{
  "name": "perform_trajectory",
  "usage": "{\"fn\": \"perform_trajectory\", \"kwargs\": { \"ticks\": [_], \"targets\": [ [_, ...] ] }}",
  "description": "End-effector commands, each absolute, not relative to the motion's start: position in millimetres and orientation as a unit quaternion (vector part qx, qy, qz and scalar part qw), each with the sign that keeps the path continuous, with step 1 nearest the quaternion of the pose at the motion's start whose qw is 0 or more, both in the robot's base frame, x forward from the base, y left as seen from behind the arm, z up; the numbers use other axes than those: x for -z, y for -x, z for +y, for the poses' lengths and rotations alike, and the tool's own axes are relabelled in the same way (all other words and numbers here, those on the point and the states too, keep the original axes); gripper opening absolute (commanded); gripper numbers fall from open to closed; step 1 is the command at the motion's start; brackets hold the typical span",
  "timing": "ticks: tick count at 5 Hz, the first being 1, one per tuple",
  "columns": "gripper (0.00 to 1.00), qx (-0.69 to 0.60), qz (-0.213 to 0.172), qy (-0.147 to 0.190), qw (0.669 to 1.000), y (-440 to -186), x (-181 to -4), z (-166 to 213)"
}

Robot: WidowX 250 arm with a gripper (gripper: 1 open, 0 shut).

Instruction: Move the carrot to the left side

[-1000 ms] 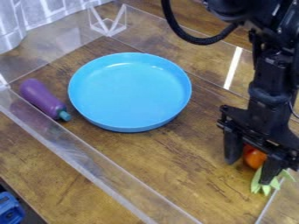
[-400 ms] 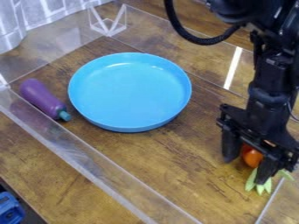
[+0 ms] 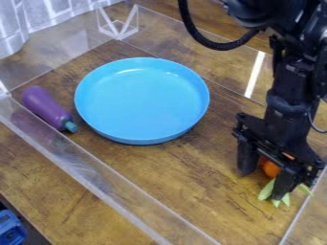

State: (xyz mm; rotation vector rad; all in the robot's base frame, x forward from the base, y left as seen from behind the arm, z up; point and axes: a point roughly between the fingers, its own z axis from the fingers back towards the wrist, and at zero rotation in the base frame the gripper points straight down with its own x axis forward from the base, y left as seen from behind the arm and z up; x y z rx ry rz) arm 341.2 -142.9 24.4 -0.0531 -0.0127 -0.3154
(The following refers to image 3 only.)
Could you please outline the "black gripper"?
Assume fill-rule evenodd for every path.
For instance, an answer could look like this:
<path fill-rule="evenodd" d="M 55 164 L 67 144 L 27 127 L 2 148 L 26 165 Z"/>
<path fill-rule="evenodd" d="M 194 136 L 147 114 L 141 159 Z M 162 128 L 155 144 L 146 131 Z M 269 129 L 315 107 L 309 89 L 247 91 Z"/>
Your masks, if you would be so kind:
<path fill-rule="evenodd" d="M 301 184 L 311 187 L 326 167 L 309 144 L 318 105 L 319 100 L 290 103 L 270 91 L 263 118 L 237 114 L 233 135 L 238 139 L 239 173 L 251 174 L 261 157 L 282 168 L 273 189 L 274 200 L 282 200 Z"/>

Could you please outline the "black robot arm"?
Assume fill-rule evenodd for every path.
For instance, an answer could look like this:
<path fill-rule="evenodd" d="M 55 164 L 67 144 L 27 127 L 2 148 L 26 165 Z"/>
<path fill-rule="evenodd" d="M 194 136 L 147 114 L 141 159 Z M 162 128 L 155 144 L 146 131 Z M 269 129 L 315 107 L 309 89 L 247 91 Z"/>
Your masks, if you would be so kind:
<path fill-rule="evenodd" d="M 274 83 L 265 116 L 237 115 L 238 167 L 247 175 L 266 156 L 282 168 L 275 200 L 299 185 L 313 186 L 326 163 L 307 137 L 327 97 L 327 0 L 223 0 L 229 14 L 255 33 L 270 30 Z"/>

